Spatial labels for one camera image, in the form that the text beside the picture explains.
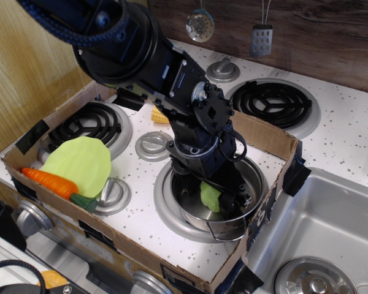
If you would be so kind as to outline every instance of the sink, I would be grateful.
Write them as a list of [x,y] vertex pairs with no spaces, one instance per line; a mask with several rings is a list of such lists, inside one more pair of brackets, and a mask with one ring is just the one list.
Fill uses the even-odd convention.
[[271,222],[249,253],[247,266],[273,292],[278,269],[297,257],[316,257],[340,268],[359,294],[368,294],[368,188],[312,168],[301,190],[282,193]]

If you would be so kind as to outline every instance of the electric burner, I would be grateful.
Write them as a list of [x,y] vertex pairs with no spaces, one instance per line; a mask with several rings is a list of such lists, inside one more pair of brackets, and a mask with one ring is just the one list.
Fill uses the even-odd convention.
[[118,105],[93,101],[51,131],[42,140],[42,147],[51,153],[65,141],[88,136],[100,139],[109,148],[111,158],[114,159],[127,147],[131,135],[129,118]]
[[298,139],[309,135],[320,121],[315,98],[294,83],[262,78],[236,86],[226,95],[233,107],[263,119]]

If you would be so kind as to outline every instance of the black cable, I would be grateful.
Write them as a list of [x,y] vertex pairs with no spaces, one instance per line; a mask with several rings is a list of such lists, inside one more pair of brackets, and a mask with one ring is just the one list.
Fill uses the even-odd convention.
[[33,274],[35,274],[37,276],[39,282],[40,282],[40,286],[41,286],[40,294],[45,294],[46,293],[47,289],[46,289],[45,281],[44,281],[44,278],[42,277],[41,273],[38,271],[38,269],[36,269],[35,267],[30,265],[29,263],[24,262],[22,260],[9,259],[9,260],[3,260],[3,261],[0,262],[0,268],[3,268],[5,266],[10,266],[10,265],[21,266],[23,268],[26,268],[27,270],[29,270]]
[[120,21],[118,21],[106,32],[93,36],[84,36],[71,31],[70,29],[65,27],[65,25],[47,15],[40,7],[36,6],[30,1],[17,1],[27,11],[27,13],[50,34],[54,35],[55,37],[66,43],[79,48],[91,47],[96,45],[97,43],[101,43],[106,40],[115,40],[115,37],[124,30],[129,19],[127,2],[125,0],[116,0],[116,2],[119,3],[119,5],[121,5],[121,8],[123,9]]
[[239,134],[236,130],[232,129],[232,127],[229,127],[229,126],[224,126],[223,127],[223,130],[225,132],[227,132],[229,135],[231,135],[232,137],[238,139],[238,141],[241,142],[241,144],[244,145],[244,150],[242,152],[242,154],[240,154],[239,156],[237,157],[233,157],[233,158],[230,158],[228,157],[221,149],[220,145],[218,145],[218,149],[220,150],[220,152],[222,153],[223,157],[225,157],[228,161],[231,161],[231,162],[237,162],[237,161],[240,161],[242,159],[244,159],[244,157],[247,155],[247,143],[245,142],[245,139],[243,138],[243,136],[241,136],[241,134]]

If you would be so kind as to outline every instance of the wood panel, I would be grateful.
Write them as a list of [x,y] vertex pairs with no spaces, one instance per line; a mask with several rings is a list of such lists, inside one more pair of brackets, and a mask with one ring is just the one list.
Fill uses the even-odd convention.
[[70,46],[0,0],[0,151],[89,81]]
[[14,193],[14,190],[0,182],[0,201],[5,202],[13,209],[18,209],[19,202],[17,202]]
[[185,29],[199,0],[149,0],[148,6],[169,38],[368,92],[368,0],[273,0],[267,19],[272,54],[253,59],[249,48],[261,3],[206,0],[215,20],[206,43],[192,41]]

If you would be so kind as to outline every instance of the dark wood backsplash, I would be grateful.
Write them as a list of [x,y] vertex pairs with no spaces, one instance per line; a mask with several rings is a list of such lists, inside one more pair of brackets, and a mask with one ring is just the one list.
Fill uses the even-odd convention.
[[185,29],[200,6],[200,0],[148,0],[168,38],[368,92],[368,0],[273,0],[272,54],[256,59],[249,52],[261,0],[206,0],[215,21],[206,43],[192,41]]

